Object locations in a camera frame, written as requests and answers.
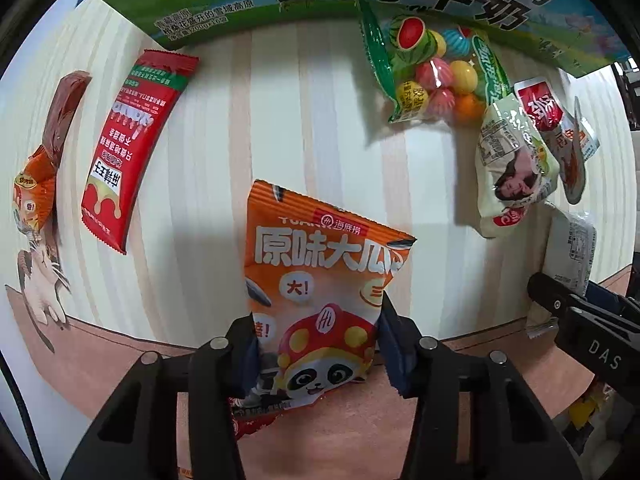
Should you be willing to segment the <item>white brown stick snack packet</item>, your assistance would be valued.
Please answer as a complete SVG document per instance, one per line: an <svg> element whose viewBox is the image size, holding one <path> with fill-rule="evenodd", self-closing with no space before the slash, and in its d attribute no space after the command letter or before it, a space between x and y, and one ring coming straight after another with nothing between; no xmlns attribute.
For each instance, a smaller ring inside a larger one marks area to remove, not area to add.
<svg viewBox="0 0 640 480"><path fill-rule="evenodd" d="M597 244L591 214L543 202L536 205L534 220L534 271L585 295Z"/></svg>

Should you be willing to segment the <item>small red snack packet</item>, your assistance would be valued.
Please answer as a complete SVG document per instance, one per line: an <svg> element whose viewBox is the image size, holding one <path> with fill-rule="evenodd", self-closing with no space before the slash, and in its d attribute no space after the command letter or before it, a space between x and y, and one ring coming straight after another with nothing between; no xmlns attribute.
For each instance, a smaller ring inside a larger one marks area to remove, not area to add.
<svg viewBox="0 0 640 480"><path fill-rule="evenodd" d="M230 399L231 419L235 440L249 436L272 424L289 411L316 403L322 394L293 400L288 396L258 396L257 398Z"/></svg>

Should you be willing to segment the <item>white printed snack packet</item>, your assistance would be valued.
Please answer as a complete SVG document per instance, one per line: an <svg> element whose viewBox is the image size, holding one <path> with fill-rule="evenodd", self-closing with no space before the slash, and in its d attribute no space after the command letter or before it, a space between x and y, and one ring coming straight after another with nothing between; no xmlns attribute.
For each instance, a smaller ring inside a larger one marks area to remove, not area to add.
<svg viewBox="0 0 640 480"><path fill-rule="evenodd" d="M475 169L480 235L485 238L510 234L559 183L558 161L514 94L488 106Z"/></svg>

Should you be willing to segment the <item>orange panda melon seed bag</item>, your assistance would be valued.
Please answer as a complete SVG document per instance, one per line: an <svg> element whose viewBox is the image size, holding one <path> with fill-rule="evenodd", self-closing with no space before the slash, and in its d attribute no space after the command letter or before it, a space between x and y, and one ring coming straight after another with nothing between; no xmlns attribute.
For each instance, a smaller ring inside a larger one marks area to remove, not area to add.
<svg viewBox="0 0 640 480"><path fill-rule="evenodd" d="M255 181L247 197L244 276L260 372L246 398L323 396L363 378L375 355L385 289L415 241Z"/></svg>

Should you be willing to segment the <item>green fruit candy bag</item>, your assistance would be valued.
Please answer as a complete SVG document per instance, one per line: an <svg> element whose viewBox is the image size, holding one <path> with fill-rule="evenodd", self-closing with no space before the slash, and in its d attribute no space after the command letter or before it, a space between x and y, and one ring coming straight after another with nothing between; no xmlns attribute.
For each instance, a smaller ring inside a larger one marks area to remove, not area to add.
<svg viewBox="0 0 640 480"><path fill-rule="evenodd" d="M391 124L475 125L511 84L480 30L401 6L358 0L364 50Z"/></svg>

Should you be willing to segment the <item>long red milk candy packet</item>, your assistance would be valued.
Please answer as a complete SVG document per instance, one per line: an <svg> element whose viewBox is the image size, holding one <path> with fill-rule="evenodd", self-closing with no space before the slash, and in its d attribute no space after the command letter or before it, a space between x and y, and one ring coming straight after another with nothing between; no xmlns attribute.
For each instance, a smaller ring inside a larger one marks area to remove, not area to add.
<svg viewBox="0 0 640 480"><path fill-rule="evenodd" d="M101 242L126 252L134 202L165 122L200 64L193 55L145 50L108 111L80 203Z"/></svg>

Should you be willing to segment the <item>dark brown snack packet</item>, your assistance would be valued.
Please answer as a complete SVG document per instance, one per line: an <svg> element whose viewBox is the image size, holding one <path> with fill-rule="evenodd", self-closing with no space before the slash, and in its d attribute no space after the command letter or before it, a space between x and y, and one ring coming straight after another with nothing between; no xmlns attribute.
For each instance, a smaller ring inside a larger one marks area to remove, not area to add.
<svg viewBox="0 0 640 480"><path fill-rule="evenodd" d="M68 129L90 81L91 75L85 70L75 70L58 81L42 134L42 146L56 168L61 163Z"/></svg>

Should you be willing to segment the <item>red white fish snack packet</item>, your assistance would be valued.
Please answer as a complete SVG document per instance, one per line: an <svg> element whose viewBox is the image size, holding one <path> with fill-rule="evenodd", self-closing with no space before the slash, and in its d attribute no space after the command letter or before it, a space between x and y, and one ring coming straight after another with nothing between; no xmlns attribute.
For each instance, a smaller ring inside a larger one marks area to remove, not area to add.
<svg viewBox="0 0 640 480"><path fill-rule="evenodd" d="M596 133L582 116L579 99L570 112L544 77L517 82L514 93L560 165L566 200L577 205L586 187L586 161L600 148Z"/></svg>

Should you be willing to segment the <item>pink striped cat tablecloth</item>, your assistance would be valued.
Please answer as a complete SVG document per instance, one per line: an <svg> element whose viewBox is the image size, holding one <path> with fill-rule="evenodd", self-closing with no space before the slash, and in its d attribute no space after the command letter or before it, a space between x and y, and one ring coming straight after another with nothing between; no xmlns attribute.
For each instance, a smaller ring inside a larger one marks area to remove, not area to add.
<svg viewBox="0 0 640 480"><path fill-rule="evenodd" d="M634 147L613 71L483 42L392 124L356 21L180 52L85 0L1 79L1 302L76 451L140 362L248 345L222 406L248 478L395 479L416 404L383 302L442 349L502 352L550 416L593 374L529 278L585 220L589 278L630 265Z"/></svg>

